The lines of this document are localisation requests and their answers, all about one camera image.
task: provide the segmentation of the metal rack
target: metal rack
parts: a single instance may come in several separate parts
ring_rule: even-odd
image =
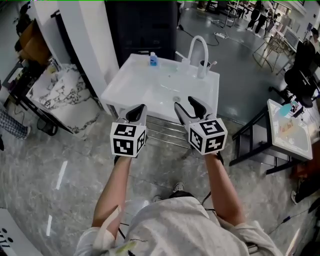
[[[117,120],[119,116],[115,107],[108,104],[107,107],[114,119]],[[149,138],[184,149],[190,149],[187,141],[188,134],[182,124],[148,115],[146,118],[146,127]]]

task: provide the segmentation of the chair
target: chair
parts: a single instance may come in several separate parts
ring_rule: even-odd
[[[269,92],[275,91],[284,99],[283,104],[291,102],[295,96],[295,101],[302,105],[293,115],[295,118],[303,112],[303,107],[307,109],[313,107],[313,101],[317,98],[313,98],[315,90],[320,94],[318,84],[313,77],[314,71],[310,71],[310,66],[315,57],[316,50],[310,41],[299,42],[293,67],[284,74],[284,81],[287,87],[283,91],[279,91],[275,87],[269,87]]]
[[[271,72],[273,72],[275,70],[275,66],[276,63],[278,61],[278,58],[280,57],[280,55],[288,48],[287,44],[282,41],[280,38],[275,38],[275,37],[265,37],[264,39],[268,39],[269,41],[264,41],[263,44],[260,45],[260,47],[258,49],[256,49],[254,51],[254,53],[252,54],[254,60],[259,64],[260,67],[263,67],[264,63],[268,63],[268,65],[271,68]],[[255,58],[255,53],[263,46],[266,45],[265,49],[263,50],[263,53],[265,51],[268,51],[266,54],[266,57],[263,57],[262,55],[260,55],[259,53],[257,53],[258,55],[261,56],[262,59],[264,59],[263,63],[261,64],[261,59],[257,60]],[[277,54],[275,62],[273,64],[273,67],[271,66],[271,64],[269,63],[269,61],[267,60],[268,56],[271,54],[271,52],[275,52]]]
[[[215,23],[215,22],[223,23],[221,20],[212,20],[211,21],[212,23],[215,23],[216,25],[218,25],[218,26],[220,26],[222,28],[224,28],[225,26],[228,26],[229,28],[231,28],[235,24],[236,19],[238,18],[237,15],[234,15],[234,14],[230,13],[230,7],[228,6],[228,2],[229,1],[218,1],[217,7],[215,8],[215,10],[213,12],[213,13],[218,14],[218,15],[222,14],[222,15],[226,16],[223,26],[220,26],[219,24]],[[228,18],[232,18],[233,19],[233,23],[232,23],[231,26],[227,24],[228,23]]]

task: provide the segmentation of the soap bottle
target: soap bottle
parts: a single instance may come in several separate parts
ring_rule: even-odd
[[[150,66],[158,65],[158,57],[154,52],[150,53]]]

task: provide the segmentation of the white pillar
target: white pillar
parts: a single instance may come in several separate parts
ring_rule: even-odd
[[[101,99],[101,94],[119,71],[105,3],[59,1],[58,7],[82,68]],[[103,108],[110,113],[106,105]]]

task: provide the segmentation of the white t-shirt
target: white t-shirt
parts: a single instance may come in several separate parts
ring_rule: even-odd
[[[132,220],[124,244],[113,241],[100,251],[93,250],[99,228],[91,227],[81,236],[74,256],[248,256],[247,245],[257,245],[254,256],[282,256],[258,222],[243,223],[226,230],[217,218],[193,197],[162,200],[143,208]]]

